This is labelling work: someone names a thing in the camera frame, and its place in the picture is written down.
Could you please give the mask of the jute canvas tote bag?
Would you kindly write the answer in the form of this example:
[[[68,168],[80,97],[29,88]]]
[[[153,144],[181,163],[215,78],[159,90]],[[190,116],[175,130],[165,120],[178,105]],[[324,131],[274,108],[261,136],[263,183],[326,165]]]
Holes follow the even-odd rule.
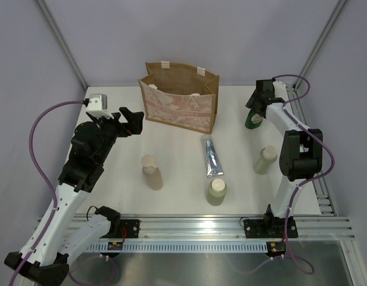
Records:
[[[204,68],[161,61],[145,64],[139,79],[149,121],[211,134],[217,115],[220,77]]]

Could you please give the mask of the green dish soap bottle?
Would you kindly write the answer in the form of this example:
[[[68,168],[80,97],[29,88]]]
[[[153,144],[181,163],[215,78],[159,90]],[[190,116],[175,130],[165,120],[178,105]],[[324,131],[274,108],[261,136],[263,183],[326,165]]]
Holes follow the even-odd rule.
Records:
[[[262,124],[263,119],[264,117],[259,115],[255,110],[250,109],[245,120],[245,127],[249,130],[256,129]]]

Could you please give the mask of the green bottle front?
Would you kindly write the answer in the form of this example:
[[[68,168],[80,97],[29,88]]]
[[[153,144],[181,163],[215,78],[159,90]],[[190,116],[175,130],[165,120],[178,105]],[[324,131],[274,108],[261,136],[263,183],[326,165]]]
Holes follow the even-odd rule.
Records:
[[[207,189],[206,199],[211,206],[219,206],[223,203],[226,193],[227,185],[223,179],[212,180]]]

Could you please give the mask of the silver blue tube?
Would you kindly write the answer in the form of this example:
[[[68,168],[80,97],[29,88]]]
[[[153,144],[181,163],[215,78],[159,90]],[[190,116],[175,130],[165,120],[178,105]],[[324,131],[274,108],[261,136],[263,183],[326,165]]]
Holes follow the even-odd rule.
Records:
[[[203,149],[204,162],[206,166],[206,176],[213,178],[224,175],[219,156],[217,155],[213,139],[206,134],[201,137],[201,146]]]

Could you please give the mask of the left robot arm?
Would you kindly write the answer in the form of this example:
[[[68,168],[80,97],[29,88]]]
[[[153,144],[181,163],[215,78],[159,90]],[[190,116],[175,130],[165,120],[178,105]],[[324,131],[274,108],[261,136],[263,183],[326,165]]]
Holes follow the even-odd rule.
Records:
[[[102,206],[78,231],[64,238],[77,210],[102,175],[116,139],[141,134],[144,112],[121,107],[109,116],[96,117],[90,112],[87,116],[90,120],[74,130],[69,159],[58,185],[51,189],[52,202],[41,222],[21,250],[5,258],[5,265],[14,270],[10,285],[17,275],[38,285],[61,285],[70,266],[92,242],[115,237],[121,231],[120,213]]]

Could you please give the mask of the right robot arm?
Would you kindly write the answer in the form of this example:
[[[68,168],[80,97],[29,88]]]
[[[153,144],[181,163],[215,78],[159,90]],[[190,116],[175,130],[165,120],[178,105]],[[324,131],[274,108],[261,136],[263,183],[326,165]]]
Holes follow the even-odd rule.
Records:
[[[268,120],[283,136],[281,151],[268,147],[262,149],[254,165],[259,173],[278,160],[282,179],[263,217],[244,220],[247,238],[296,238],[293,208],[300,189],[322,168],[322,131],[303,125],[289,111],[290,103],[279,97],[279,93],[285,91],[285,84],[274,78],[257,80],[256,88],[245,105],[250,110],[245,120],[247,129],[256,129],[263,120]]]

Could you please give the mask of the beige pump bottle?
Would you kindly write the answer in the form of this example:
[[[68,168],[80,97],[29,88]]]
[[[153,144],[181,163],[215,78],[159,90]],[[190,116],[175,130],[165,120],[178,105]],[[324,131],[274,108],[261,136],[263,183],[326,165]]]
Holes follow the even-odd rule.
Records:
[[[155,158],[152,155],[144,155],[141,158],[142,172],[149,188],[158,191],[163,187],[163,178]]]

